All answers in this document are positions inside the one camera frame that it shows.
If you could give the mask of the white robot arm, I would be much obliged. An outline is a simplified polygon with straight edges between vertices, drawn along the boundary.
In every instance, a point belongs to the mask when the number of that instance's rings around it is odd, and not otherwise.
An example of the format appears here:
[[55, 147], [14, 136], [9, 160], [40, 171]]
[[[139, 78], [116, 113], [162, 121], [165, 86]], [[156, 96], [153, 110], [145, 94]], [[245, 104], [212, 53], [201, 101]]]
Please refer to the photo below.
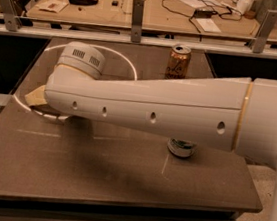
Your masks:
[[[277, 80], [108, 81], [100, 77], [104, 59], [92, 44], [67, 43], [27, 105], [234, 151], [277, 175]], [[269, 221], [277, 221], [277, 176]]]

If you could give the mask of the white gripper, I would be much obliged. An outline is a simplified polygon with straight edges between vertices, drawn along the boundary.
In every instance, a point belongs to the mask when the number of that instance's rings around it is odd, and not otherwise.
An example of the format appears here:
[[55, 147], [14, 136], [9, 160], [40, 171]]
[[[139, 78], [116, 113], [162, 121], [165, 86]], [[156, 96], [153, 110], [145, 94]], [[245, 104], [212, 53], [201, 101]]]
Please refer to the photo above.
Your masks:
[[[65, 46], [56, 65], [74, 68], [93, 79], [100, 79], [103, 67], [105, 67], [105, 57], [93, 46], [73, 41]], [[32, 107], [46, 105], [44, 89], [46, 86], [41, 85], [26, 94], [24, 97], [27, 105]]]

